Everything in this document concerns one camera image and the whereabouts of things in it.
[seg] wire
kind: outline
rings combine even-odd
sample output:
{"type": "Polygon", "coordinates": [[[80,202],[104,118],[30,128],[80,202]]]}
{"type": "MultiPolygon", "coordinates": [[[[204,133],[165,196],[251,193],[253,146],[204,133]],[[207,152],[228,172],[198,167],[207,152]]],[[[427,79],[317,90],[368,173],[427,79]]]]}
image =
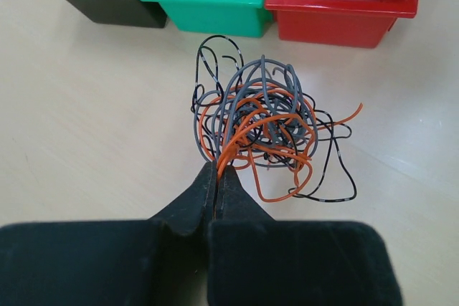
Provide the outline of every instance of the wire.
{"type": "Polygon", "coordinates": [[[351,116],[333,121],[330,114],[316,108],[316,101],[301,89],[300,80],[290,64],[267,59],[244,63],[239,47],[230,38],[214,35],[198,48],[196,77],[191,111],[194,114],[194,137],[202,157],[217,161],[218,178],[228,165],[237,170],[251,168],[258,196],[265,202],[278,202],[295,197],[320,202],[344,202],[356,198],[356,184],[341,157],[338,140],[350,138],[352,129],[346,124],[355,118],[363,105],[351,116]],[[222,55],[235,64],[236,73],[224,89],[219,80],[218,58],[209,48],[212,39],[225,39],[237,51],[237,57],[222,55]],[[210,53],[214,69],[204,56],[210,53]],[[199,83],[199,66],[215,82],[215,89],[206,91],[199,83]],[[275,79],[281,75],[282,81],[275,79]],[[336,135],[336,128],[345,128],[347,134],[336,135]],[[328,136],[320,136],[326,131],[328,136]],[[319,143],[328,142],[328,150],[318,185],[309,193],[301,193],[313,175],[312,158],[319,143]],[[316,196],[325,179],[333,147],[339,163],[348,176],[353,193],[340,199],[316,196]],[[287,168],[293,173],[294,187],[284,196],[268,199],[260,187],[257,168],[287,168]],[[300,172],[306,170],[301,180],[300,172]]]}

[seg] wire bundle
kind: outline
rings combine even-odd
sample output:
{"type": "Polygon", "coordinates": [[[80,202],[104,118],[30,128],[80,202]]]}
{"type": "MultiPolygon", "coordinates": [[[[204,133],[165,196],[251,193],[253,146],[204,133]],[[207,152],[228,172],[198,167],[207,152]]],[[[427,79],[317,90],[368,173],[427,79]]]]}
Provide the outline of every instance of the wire bundle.
{"type": "Polygon", "coordinates": [[[346,122],[357,116],[362,107],[360,104],[352,116],[334,122],[330,114],[317,109],[316,101],[302,91],[300,81],[290,64],[266,59],[265,56],[245,64],[239,47],[230,38],[222,35],[211,36],[199,46],[191,105],[194,113],[194,137],[199,152],[206,161],[217,161],[219,178],[229,164],[239,164],[235,166],[237,170],[251,168],[258,195],[265,202],[278,202],[290,197],[321,202],[355,199],[356,184],[342,161],[337,140],[351,137],[352,129],[346,122]],[[207,46],[209,40],[216,38],[226,39],[231,43],[239,58],[222,56],[232,60],[237,70],[225,90],[219,81],[217,55],[207,46]],[[210,67],[205,52],[212,56],[214,69],[210,67]],[[215,90],[206,92],[203,84],[199,84],[200,62],[215,81],[215,90]],[[348,134],[336,136],[336,126],[344,127],[348,134]],[[328,132],[328,137],[320,137],[322,130],[328,132]],[[311,192],[301,193],[311,179],[312,157],[322,141],[328,141],[329,144],[321,180],[311,192]],[[333,146],[354,192],[346,198],[321,199],[314,194],[325,178],[333,146]],[[293,173],[295,186],[284,196],[267,199],[261,191],[257,167],[288,168],[293,173]],[[303,169],[306,169],[306,177],[301,179],[299,173],[303,169]]]}

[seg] red bin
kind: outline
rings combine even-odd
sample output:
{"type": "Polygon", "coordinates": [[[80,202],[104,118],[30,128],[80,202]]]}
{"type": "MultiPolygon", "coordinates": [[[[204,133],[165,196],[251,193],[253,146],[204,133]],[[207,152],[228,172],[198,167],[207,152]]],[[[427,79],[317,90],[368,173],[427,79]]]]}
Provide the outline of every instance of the red bin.
{"type": "Polygon", "coordinates": [[[418,0],[266,0],[288,41],[374,48],[397,18],[413,18],[418,0]]]}

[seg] white table surface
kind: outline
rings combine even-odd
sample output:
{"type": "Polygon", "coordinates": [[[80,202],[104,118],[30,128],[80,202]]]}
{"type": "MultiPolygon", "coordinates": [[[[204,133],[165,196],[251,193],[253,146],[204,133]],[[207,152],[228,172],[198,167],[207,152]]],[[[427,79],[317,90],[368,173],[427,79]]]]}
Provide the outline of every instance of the white table surface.
{"type": "MultiPolygon", "coordinates": [[[[359,196],[262,204],[243,171],[247,192],[276,219],[372,225],[407,305],[459,305],[459,0],[420,0],[417,18],[398,21],[374,50],[277,35],[273,25],[236,41],[246,60],[293,64],[336,119],[365,104],[341,144],[359,196]]],[[[204,162],[189,107],[205,37],[170,22],[97,25],[65,0],[0,0],[0,224],[144,219],[178,196],[204,162]]],[[[232,66],[222,69],[228,78],[232,66]]],[[[269,196],[292,183],[260,175],[269,196]]],[[[321,193],[334,192],[351,192],[335,160],[321,193]]]]}

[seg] orange wire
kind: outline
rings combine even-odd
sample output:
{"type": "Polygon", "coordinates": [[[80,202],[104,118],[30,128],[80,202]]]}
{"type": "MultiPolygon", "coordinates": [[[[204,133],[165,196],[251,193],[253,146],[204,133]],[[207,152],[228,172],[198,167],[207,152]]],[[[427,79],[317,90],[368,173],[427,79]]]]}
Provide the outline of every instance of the orange wire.
{"type": "MultiPolygon", "coordinates": [[[[260,86],[262,83],[255,83],[254,86],[260,86]]],[[[269,87],[273,87],[273,89],[268,90],[268,93],[279,93],[281,95],[287,95],[290,97],[293,97],[292,94],[290,94],[288,91],[279,88],[275,84],[268,83],[269,87]]],[[[229,130],[229,126],[226,125],[224,129],[224,136],[223,136],[223,142],[222,142],[222,153],[219,156],[219,159],[217,161],[217,178],[220,179],[222,177],[222,174],[224,172],[224,169],[226,166],[231,162],[231,161],[247,161],[245,165],[243,166],[238,166],[236,167],[237,170],[242,170],[244,168],[248,168],[249,166],[252,167],[253,171],[253,176],[255,179],[255,185],[257,187],[257,193],[258,196],[260,197],[261,200],[264,202],[279,202],[279,201],[284,201],[286,199],[289,199],[290,197],[293,197],[294,195],[298,194],[301,192],[301,190],[306,186],[306,184],[310,181],[312,174],[313,174],[313,167],[310,163],[311,158],[309,157],[309,150],[312,146],[312,144],[316,141],[316,134],[314,133],[313,129],[302,119],[302,117],[296,113],[288,113],[288,114],[282,114],[282,115],[274,115],[274,116],[269,116],[269,112],[262,106],[262,103],[258,100],[258,98],[264,97],[263,94],[258,95],[257,97],[248,97],[243,100],[240,100],[237,103],[237,107],[241,107],[242,105],[251,102],[253,105],[255,105],[258,109],[252,111],[249,115],[245,116],[240,123],[240,125],[234,125],[235,129],[235,134],[232,136],[231,140],[226,143],[226,137],[227,133],[229,130]],[[256,115],[260,115],[265,113],[268,115],[266,118],[262,118],[259,120],[253,120],[256,115]],[[294,120],[297,120],[308,132],[308,134],[311,136],[310,140],[308,140],[308,143],[306,144],[305,149],[303,152],[295,152],[292,148],[288,147],[283,147],[283,146],[274,146],[273,148],[267,148],[265,146],[253,144],[251,149],[247,150],[247,156],[241,155],[240,154],[240,148],[241,145],[247,145],[249,143],[249,140],[246,136],[251,130],[262,126],[263,133],[265,134],[266,138],[270,137],[269,131],[268,131],[268,123],[276,123],[279,120],[286,120],[285,124],[291,123],[294,120]],[[296,186],[296,189],[289,193],[288,195],[284,195],[281,197],[278,197],[276,199],[267,199],[263,196],[261,187],[260,187],[260,181],[258,178],[258,173],[257,173],[257,166],[256,166],[256,159],[259,158],[264,158],[265,154],[260,154],[258,156],[254,156],[252,153],[252,150],[261,150],[264,153],[268,153],[270,155],[277,155],[283,158],[290,158],[296,161],[295,168],[289,167],[289,169],[293,172],[293,181],[296,186]],[[308,168],[308,175],[304,179],[304,181],[300,184],[298,174],[299,172],[304,168],[308,168]]],[[[229,96],[229,99],[234,99],[235,96],[229,96]]],[[[203,121],[206,117],[206,114],[208,110],[210,109],[210,105],[216,104],[221,100],[221,97],[216,97],[213,99],[213,101],[210,102],[209,106],[205,107],[200,119],[199,119],[199,140],[201,147],[203,148],[205,154],[209,157],[210,160],[214,160],[214,156],[210,152],[210,150],[205,146],[204,144],[204,134],[202,131],[203,128],[203,121]]],[[[308,106],[314,121],[316,121],[316,114],[314,112],[313,107],[307,101],[307,99],[303,98],[304,103],[308,106]]],[[[353,118],[355,118],[362,110],[363,104],[360,103],[359,107],[357,110],[349,117],[344,118],[341,121],[334,122],[333,125],[341,125],[343,123],[346,123],[353,118]]],[[[227,123],[227,119],[220,119],[224,123],[227,123]]],[[[326,129],[324,125],[318,126],[318,130],[323,130],[326,129]]],[[[282,126],[280,127],[280,130],[284,133],[287,134],[287,130],[283,128],[282,126]]]]}

